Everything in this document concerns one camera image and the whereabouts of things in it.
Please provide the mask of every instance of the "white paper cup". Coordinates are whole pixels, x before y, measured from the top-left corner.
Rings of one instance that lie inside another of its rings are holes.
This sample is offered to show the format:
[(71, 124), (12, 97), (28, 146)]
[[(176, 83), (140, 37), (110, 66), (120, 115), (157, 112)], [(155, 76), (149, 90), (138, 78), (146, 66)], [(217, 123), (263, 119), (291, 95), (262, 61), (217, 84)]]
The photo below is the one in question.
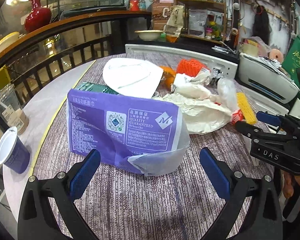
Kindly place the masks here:
[(30, 153), (18, 137), (17, 128), (9, 128), (0, 139), (0, 165), (23, 173), (29, 165)]

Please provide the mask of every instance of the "metal screw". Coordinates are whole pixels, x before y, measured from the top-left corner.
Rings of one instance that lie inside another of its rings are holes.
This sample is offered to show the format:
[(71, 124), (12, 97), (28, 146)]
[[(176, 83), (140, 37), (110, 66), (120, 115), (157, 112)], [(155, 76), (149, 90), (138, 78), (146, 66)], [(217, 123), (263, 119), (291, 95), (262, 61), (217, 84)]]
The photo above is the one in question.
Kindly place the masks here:
[(235, 171), (234, 172), (234, 175), (237, 177), (237, 178), (241, 178), (242, 177), (242, 173), (240, 171)]
[(34, 182), (35, 181), (35, 176), (31, 176), (30, 178), (29, 178), (29, 182)]
[(64, 172), (59, 172), (57, 177), (58, 177), (58, 179), (63, 179), (65, 177), (65, 173)]
[(271, 177), (269, 175), (265, 175), (265, 180), (270, 182), (271, 181)]

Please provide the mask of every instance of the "white bowl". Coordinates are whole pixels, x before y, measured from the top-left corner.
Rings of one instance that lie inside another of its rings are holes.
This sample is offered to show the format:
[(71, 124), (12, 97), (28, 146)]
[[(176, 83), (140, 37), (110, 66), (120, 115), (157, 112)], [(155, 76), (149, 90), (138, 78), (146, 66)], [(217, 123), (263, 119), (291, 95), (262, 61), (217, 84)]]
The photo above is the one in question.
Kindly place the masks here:
[(5, 36), (0, 40), (0, 52), (9, 47), (11, 44), (15, 43), (19, 39), (20, 33), (14, 32)]
[(160, 38), (161, 33), (163, 31), (159, 30), (150, 30), (150, 31), (135, 31), (143, 41), (155, 41), (156, 39)]

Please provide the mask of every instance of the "red canister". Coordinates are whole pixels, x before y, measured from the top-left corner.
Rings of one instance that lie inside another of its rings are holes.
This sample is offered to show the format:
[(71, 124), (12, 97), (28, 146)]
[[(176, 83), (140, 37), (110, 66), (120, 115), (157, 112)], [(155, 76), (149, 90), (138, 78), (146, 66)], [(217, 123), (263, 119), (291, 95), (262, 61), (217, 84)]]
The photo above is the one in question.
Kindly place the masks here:
[(139, 11), (139, 0), (129, 0), (130, 11)]

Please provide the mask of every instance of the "round table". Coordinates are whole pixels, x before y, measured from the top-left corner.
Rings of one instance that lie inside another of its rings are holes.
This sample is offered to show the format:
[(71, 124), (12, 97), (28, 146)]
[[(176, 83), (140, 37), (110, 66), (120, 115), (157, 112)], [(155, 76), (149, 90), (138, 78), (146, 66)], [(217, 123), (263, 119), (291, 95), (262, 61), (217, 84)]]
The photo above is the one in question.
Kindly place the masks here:
[[(93, 63), (79, 83), (104, 84), (102, 70), (112, 57), (144, 59), (174, 69), (182, 58), (186, 58), (162, 53), (109, 56)], [(24, 108), (30, 124), (20, 139), (30, 147), (32, 159), (53, 114), (87, 68), (85, 64), (63, 74), (44, 87)], [(160, 94), (167, 93), (161, 85), (158, 91)], [(250, 104), (256, 111), (255, 103), (250, 100)], [(42, 114), (48, 117), (43, 120)], [(74, 163), (84, 158), (69, 151), (66, 104), (61, 106), (53, 120), (33, 170), (39, 179), (52, 178), (59, 171), (68, 171)], [(261, 122), (256, 125), (267, 130)], [(99, 239), (200, 239), (225, 203), (218, 197), (199, 163), (199, 153), (203, 147), (209, 147), (218, 160), (225, 161), (232, 170), (242, 171), (247, 177), (261, 178), (273, 173), (273, 168), (266, 163), (253, 166), (243, 136), (231, 124), (212, 133), (190, 137), (191, 143), (181, 165), (170, 174), (145, 177), (100, 164), (82, 198), (75, 201), (82, 217)], [(16, 219), (28, 170), (18, 175), (7, 167), (3, 168), (6, 195)], [(249, 202), (250, 199), (246, 198), (229, 236), (238, 232)], [(52, 199), (50, 203), (61, 231), (70, 236), (55, 201)]]

